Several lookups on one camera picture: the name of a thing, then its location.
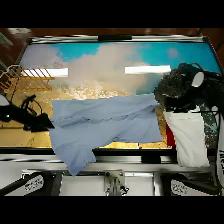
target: red cloth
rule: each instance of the red cloth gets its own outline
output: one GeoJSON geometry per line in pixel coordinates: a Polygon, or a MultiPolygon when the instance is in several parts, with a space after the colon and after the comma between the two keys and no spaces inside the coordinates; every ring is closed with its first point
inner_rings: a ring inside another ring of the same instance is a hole
{"type": "Polygon", "coordinates": [[[166,137],[167,137],[167,145],[168,146],[175,146],[175,140],[174,140],[174,135],[173,132],[170,130],[170,127],[166,123],[166,137]]]}

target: brown background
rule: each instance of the brown background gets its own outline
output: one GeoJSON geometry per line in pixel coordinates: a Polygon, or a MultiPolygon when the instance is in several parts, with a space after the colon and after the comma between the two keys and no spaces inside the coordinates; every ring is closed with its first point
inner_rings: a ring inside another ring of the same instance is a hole
{"type": "MultiPolygon", "coordinates": [[[[31,33],[12,35],[7,28],[0,28],[13,46],[0,44],[0,60],[7,66],[15,64],[19,53],[26,45],[26,39],[32,36],[64,35],[115,35],[115,34],[151,34],[151,35],[188,35],[196,36],[199,28],[29,28],[31,33]]],[[[224,41],[224,28],[203,28],[203,36],[208,36],[216,49],[224,41]]],[[[224,65],[224,45],[217,50],[217,55],[224,65]]]]}

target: white rectangular light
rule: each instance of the white rectangular light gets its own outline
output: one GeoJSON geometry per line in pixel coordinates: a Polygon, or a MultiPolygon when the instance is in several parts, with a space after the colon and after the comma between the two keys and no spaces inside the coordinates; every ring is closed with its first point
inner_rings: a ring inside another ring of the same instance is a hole
{"type": "Polygon", "coordinates": [[[68,68],[55,68],[55,69],[25,69],[25,73],[27,73],[29,76],[33,77],[44,77],[50,76],[52,77],[68,77],[68,68]]]}
{"type": "Polygon", "coordinates": [[[171,71],[170,65],[125,67],[125,74],[127,75],[147,74],[147,73],[167,73],[170,71],[171,71]]]}

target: table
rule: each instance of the table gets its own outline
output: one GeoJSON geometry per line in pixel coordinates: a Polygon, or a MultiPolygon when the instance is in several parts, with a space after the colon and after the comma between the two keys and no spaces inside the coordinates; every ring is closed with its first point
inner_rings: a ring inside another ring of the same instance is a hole
{"type": "MultiPolygon", "coordinates": [[[[208,38],[184,36],[132,36],[117,42],[98,41],[97,36],[46,37],[29,40],[21,54],[20,64],[26,69],[68,68],[67,78],[56,77],[50,84],[52,91],[16,92],[13,103],[20,105],[24,97],[36,94],[43,112],[52,116],[53,99],[97,99],[153,92],[161,75],[124,75],[125,66],[170,65],[197,62],[205,70],[223,73],[208,38]]],[[[111,143],[105,148],[114,149],[169,149],[166,145],[165,120],[157,110],[162,142],[111,143]]],[[[208,148],[216,141],[214,119],[206,114],[205,133],[208,148]]],[[[22,125],[11,121],[0,123],[0,144],[7,147],[51,148],[48,132],[29,133],[22,125]]]]}

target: light blue cloth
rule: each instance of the light blue cloth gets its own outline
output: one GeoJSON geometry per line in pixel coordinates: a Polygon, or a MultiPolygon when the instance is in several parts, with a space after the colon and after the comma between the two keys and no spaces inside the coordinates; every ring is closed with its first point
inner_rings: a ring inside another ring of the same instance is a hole
{"type": "Polygon", "coordinates": [[[117,142],[162,141],[154,94],[97,100],[54,100],[50,129],[55,154],[72,175],[95,162],[92,149],[117,142]]]}

